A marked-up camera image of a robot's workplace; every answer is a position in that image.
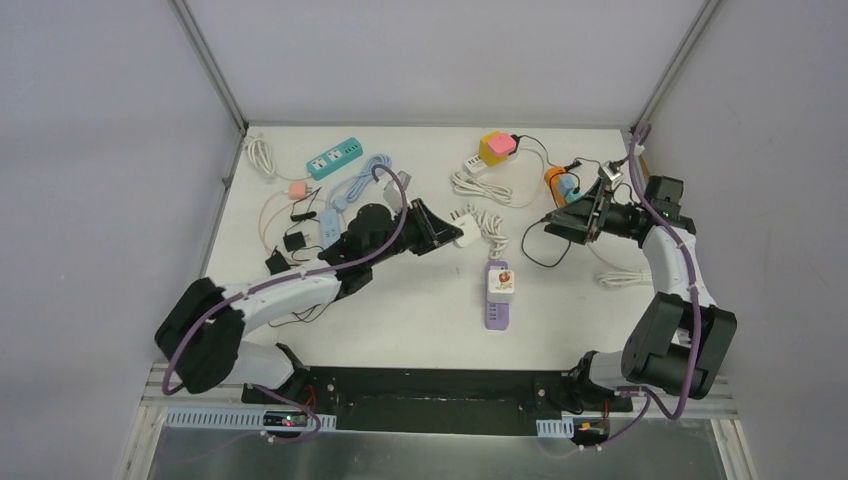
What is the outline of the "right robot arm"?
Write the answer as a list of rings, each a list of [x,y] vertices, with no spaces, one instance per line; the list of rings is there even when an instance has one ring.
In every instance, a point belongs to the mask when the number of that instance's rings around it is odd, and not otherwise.
[[[581,198],[547,213],[545,232],[588,245],[606,233],[633,240],[648,261],[654,296],[622,350],[592,351],[567,384],[569,400],[595,408],[608,391],[653,387],[679,398],[707,396],[737,329],[703,284],[695,255],[696,228],[681,215],[684,184],[649,178],[637,203],[613,201],[608,172]]]

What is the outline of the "white cube socket adapter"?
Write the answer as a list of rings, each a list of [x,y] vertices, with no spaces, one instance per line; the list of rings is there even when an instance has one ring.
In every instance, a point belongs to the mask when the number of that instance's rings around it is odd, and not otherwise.
[[[508,268],[490,269],[486,279],[486,300],[492,304],[510,304],[515,295],[515,273]]]

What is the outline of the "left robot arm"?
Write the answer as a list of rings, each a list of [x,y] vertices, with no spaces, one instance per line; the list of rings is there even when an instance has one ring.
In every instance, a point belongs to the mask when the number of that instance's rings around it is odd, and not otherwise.
[[[199,394],[231,382],[265,387],[281,404],[297,402],[305,378],[296,371],[294,356],[280,345],[248,341],[246,334],[357,293],[384,260],[405,252],[425,255],[462,235],[459,226],[439,218],[420,199],[397,213],[367,204],[337,241],[300,267],[235,286],[219,286],[209,277],[195,280],[154,335],[168,360],[164,394]]]

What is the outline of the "purple power strip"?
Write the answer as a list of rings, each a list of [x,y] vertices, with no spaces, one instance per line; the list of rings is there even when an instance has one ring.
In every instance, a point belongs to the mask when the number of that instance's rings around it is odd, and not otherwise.
[[[509,268],[508,263],[502,260],[489,260],[486,264],[484,274],[484,296],[485,312],[484,326],[487,330],[505,331],[509,326],[510,304],[492,304],[486,300],[486,279],[490,269]]]

